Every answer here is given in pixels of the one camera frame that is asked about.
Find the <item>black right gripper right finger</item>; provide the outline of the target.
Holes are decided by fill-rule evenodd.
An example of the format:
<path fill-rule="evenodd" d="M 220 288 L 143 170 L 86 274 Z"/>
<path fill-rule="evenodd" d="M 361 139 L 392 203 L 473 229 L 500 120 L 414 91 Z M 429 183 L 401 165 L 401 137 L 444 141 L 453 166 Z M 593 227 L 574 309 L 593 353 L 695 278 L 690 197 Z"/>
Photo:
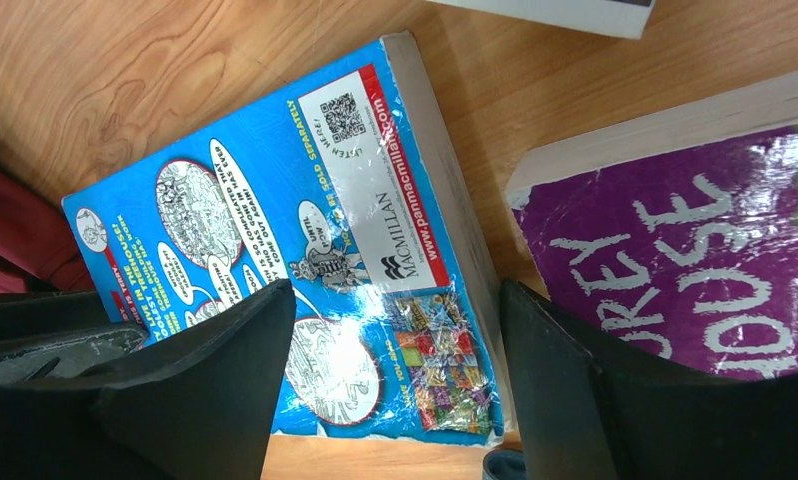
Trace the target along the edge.
<path fill-rule="evenodd" d="M 499 310 L 529 478 L 798 479 L 798 373 L 695 370 L 511 279 Z"/>

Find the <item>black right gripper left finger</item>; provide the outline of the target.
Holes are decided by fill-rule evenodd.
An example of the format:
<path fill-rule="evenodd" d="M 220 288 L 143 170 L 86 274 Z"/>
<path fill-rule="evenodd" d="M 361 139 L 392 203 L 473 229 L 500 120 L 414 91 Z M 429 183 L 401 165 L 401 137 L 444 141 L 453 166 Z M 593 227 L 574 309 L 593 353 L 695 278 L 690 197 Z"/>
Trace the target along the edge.
<path fill-rule="evenodd" d="M 0 294 L 0 479 L 256 479 L 295 298 L 271 283 L 154 340 L 98 294 Z"/>

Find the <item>red student backpack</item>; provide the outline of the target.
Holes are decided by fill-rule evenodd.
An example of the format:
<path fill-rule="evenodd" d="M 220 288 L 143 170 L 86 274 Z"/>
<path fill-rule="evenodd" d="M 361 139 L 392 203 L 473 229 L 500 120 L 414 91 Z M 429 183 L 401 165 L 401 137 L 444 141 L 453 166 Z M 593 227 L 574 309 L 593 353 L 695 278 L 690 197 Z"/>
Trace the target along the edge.
<path fill-rule="evenodd" d="M 63 215 L 0 169 L 0 293 L 93 288 Z"/>

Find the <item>blue treehouse book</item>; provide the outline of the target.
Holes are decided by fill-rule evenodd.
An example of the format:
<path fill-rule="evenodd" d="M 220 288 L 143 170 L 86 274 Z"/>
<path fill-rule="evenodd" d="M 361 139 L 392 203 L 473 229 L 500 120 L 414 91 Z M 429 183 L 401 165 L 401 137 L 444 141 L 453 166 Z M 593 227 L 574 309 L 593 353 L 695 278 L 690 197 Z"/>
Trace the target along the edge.
<path fill-rule="evenodd" d="M 276 434 L 493 447 L 516 427 L 497 274 L 408 32 L 61 205 L 110 318 L 152 341 L 291 283 Z"/>

